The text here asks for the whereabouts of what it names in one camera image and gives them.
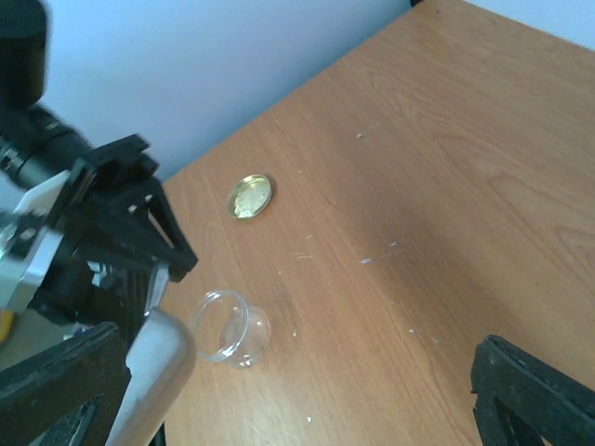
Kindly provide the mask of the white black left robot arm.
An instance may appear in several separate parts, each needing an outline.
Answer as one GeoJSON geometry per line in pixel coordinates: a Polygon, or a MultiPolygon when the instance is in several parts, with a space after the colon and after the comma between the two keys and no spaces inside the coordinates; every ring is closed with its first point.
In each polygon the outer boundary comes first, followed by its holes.
{"type": "Polygon", "coordinates": [[[141,136],[96,148],[40,104],[47,25],[39,1],[1,5],[1,171],[24,192],[1,214],[1,306],[131,338],[197,259],[141,136]]]}

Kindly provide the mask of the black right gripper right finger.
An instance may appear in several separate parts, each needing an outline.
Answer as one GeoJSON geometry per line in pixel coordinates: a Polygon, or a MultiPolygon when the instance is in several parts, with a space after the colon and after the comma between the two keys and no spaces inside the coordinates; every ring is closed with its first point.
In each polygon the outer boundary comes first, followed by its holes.
{"type": "Polygon", "coordinates": [[[594,391],[506,339],[476,347],[470,381],[482,444],[594,443],[594,391]]]}

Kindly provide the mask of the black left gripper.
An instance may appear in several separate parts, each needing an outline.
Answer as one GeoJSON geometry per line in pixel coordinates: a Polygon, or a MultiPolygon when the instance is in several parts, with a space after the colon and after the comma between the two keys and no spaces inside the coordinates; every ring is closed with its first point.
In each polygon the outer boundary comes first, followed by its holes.
{"type": "Polygon", "coordinates": [[[33,298],[42,316],[84,325],[109,321],[121,336],[133,337],[152,306],[158,270],[180,282],[195,267],[147,147],[131,135],[93,149],[65,133],[28,159],[29,188],[68,175],[47,220],[64,237],[33,298]]]}

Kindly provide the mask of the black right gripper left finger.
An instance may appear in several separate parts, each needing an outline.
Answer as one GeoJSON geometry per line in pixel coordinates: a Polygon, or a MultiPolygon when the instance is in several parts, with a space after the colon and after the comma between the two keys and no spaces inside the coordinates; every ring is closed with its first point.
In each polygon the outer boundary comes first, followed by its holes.
{"type": "Polygon", "coordinates": [[[1,443],[105,445],[129,384],[127,345],[102,322],[1,373],[1,443]]]}

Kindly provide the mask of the silver metal scoop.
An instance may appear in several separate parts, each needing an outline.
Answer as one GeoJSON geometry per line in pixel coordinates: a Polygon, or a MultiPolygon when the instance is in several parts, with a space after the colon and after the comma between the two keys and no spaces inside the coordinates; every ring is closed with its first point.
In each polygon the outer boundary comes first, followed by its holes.
{"type": "Polygon", "coordinates": [[[153,266],[144,322],[126,355],[131,380],[108,445],[148,445],[185,387],[196,363],[194,337],[180,319],[160,308],[168,265],[153,266]]]}

